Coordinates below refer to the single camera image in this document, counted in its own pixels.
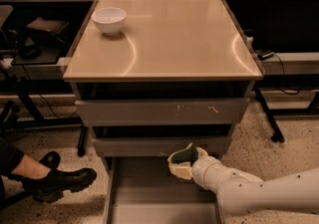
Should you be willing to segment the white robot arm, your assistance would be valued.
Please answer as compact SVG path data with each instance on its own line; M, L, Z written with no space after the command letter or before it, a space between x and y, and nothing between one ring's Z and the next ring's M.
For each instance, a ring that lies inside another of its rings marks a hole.
M246 215L262 210L319 214L319 169L264 181L230 168L190 144L167 159L174 176L193 180L213 192L220 208L231 215Z

